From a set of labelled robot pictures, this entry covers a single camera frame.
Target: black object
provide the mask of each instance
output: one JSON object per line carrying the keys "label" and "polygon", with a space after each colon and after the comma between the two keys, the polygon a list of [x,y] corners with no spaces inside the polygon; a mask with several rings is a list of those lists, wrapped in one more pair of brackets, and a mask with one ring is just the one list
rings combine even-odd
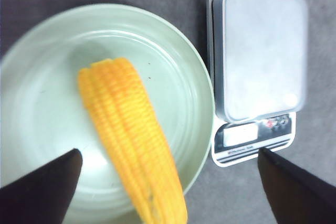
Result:
{"label": "black object", "polygon": [[266,148],[259,150],[258,168],[279,224],[336,223],[335,187]]}
{"label": "black object", "polygon": [[62,223],[82,167],[77,149],[0,189],[0,223]]}

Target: yellow corn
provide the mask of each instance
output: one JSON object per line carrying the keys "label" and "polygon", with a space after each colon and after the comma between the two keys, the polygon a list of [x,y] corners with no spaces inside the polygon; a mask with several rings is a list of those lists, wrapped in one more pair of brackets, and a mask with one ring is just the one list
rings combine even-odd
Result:
{"label": "yellow corn", "polygon": [[185,224],[174,159],[133,65],[125,58],[93,63],[79,71],[78,86],[141,219],[146,224]]}

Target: plate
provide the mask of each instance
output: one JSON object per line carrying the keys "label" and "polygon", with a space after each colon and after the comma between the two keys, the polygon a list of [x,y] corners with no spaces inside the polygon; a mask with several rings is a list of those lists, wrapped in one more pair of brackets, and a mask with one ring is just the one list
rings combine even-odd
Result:
{"label": "plate", "polygon": [[64,223],[140,223],[83,108],[77,73],[128,58],[149,93],[186,193],[207,157],[214,97],[193,45],[145,10],[98,4],[47,19],[2,63],[1,179],[6,185],[72,148],[83,167]]}

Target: gray fabric surface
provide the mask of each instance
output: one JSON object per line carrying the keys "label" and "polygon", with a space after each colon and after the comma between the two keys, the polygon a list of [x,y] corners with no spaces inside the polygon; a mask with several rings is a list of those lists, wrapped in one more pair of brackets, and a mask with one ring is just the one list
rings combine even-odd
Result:
{"label": "gray fabric surface", "polygon": [[[294,143],[279,153],[336,185],[336,0],[307,1],[308,99],[298,113]],[[160,15],[206,57],[205,0],[2,0],[1,54],[45,18],[75,6],[101,2],[130,4]],[[209,157],[186,199],[189,223],[276,223],[262,189],[256,159],[219,168]]]}

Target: digital kitchen scale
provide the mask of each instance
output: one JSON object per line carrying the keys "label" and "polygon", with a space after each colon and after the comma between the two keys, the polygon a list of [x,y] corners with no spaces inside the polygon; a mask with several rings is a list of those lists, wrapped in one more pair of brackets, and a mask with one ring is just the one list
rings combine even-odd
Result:
{"label": "digital kitchen scale", "polygon": [[307,16],[305,0],[208,0],[218,166],[293,142],[306,96]]}

